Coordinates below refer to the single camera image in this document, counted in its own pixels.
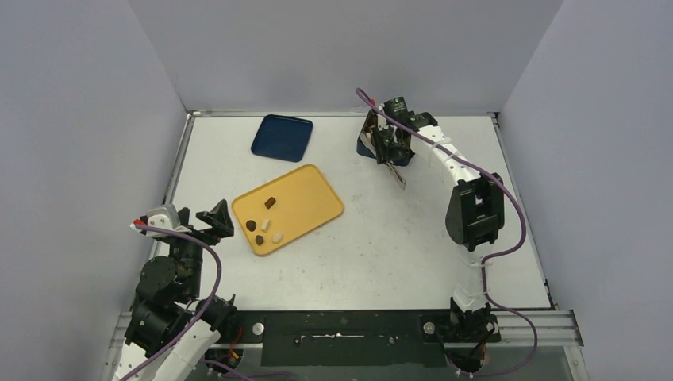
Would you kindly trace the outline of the metal serving tongs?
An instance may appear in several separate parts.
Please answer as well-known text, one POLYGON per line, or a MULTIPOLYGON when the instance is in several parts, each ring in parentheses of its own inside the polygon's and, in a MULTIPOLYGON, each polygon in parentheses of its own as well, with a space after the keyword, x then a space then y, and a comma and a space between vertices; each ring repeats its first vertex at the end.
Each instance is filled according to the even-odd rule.
POLYGON ((398 169, 394 164, 388 160, 381 159, 380 155, 377 153, 376 147, 374 145, 375 139, 372 134, 375 128, 378 126, 378 118, 375 116, 367 115, 365 117, 363 126, 360 130, 358 136, 358 145, 356 151, 361 156, 366 156, 372 159, 375 159, 378 165, 383 165, 390 175, 393 177, 398 186, 404 190, 406 188, 406 180, 399 173, 398 169))

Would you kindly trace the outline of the dark blue box lid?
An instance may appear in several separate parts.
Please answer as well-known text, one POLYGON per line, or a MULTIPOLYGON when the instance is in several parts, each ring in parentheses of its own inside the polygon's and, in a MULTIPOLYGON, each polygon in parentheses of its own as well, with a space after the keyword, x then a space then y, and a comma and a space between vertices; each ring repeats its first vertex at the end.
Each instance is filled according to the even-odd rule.
POLYGON ((269 114, 263 118, 251 144, 256 156, 300 162, 313 132, 313 122, 298 117, 269 114))

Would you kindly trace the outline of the yellow plastic tray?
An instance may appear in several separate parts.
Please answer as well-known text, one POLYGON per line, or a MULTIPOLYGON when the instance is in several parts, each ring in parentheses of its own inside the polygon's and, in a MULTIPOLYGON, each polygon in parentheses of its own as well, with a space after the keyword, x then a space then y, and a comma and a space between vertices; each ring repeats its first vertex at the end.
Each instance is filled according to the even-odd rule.
POLYGON ((344 212, 344 203, 321 170, 306 164, 235 198, 231 211, 252 252, 267 256, 339 217, 344 212), (276 198, 277 203, 268 210, 264 203, 270 197, 276 198), (261 230, 265 219, 271 220, 267 232, 261 230), (248 220, 256 222, 254 232, 246 229, 248 220), (279 244, 271 241, 276 233, 283 234, 279 244), (261 245, 255 242, 257 235, 264 238, 261 245))

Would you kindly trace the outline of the dark blue chocolate box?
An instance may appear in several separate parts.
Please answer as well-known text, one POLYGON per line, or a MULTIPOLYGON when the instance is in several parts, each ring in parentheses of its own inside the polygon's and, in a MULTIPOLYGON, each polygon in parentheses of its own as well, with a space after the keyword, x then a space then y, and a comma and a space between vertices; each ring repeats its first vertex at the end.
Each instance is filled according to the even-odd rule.
POLYGON ((410 135, 371 110, 357 138, 359 155, 375 159, 377 164, 406 166, 414 153, 410 149, 410 135))

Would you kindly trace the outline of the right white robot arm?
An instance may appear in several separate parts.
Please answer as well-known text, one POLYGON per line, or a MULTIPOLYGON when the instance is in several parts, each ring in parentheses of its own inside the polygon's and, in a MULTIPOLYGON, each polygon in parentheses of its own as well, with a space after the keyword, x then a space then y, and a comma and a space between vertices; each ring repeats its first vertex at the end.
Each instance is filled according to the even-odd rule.
POLYGON ((451 194, 444 224, 449 237, 461 247, 462 265, 452 293, 451 304, 459 309, 450 316, 451 333, 467 340, 481 327, 477 311, 489 302, 483 289, 485 268, 482 244, 493 244, 504 226, 504 194, 501 177, 488 176, 468 167, 466 158, 444 134, 431 114, 408 110, 404 98, 393 98, 367 113, 358 137, 360 154, 382 164, 400 188, 406 181, 399 168, 414 158, 424 160, 451 194))

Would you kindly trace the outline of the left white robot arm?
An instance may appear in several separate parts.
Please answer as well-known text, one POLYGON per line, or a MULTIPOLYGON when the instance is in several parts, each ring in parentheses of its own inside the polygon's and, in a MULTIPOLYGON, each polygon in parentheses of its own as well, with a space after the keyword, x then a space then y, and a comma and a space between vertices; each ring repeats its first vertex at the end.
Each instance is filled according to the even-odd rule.
POLYGON ((217 296, 222 263, 213 248, 234 234, 226 200, 196 218, 206 228, 189 222, 189 208, 164 204, 131 223, 169 252, 140 270, 124 339, 144 357, 121 358, 114 379, 184 380, 217 341, 241 338, 235 299, 217 296))

